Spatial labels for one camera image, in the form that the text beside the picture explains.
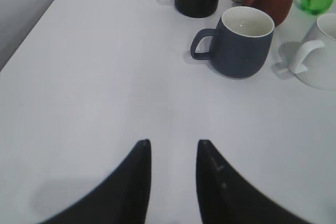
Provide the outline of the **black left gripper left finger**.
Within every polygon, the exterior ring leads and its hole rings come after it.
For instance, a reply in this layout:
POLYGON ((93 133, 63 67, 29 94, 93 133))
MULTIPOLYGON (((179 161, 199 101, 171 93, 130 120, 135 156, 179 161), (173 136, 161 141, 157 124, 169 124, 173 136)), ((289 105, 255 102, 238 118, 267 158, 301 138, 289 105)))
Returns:
POLYGON ((151 142, 137 141, 100 185, 45 223, 145 223, 151 174, 151 142))

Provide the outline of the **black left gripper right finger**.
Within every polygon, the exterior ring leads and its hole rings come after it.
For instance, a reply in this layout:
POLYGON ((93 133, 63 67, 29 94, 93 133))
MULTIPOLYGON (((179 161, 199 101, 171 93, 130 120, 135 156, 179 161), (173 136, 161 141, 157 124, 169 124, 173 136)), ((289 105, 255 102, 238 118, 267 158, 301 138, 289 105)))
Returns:
POLYGON ((249 183, 210 140, 199 140, 196 192, 203 223, 306 223, 249 183))

